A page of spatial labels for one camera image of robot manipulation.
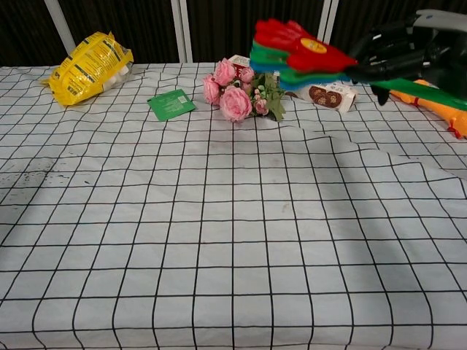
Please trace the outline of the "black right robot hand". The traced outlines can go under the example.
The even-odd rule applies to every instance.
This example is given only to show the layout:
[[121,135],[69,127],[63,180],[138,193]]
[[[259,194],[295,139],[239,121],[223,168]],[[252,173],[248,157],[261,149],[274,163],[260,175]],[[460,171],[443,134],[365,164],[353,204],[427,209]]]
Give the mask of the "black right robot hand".
[[390,91],[466,110],[466,16],[421,9],[372,29],[350,51],[344,73],[368,83],[380,104]]

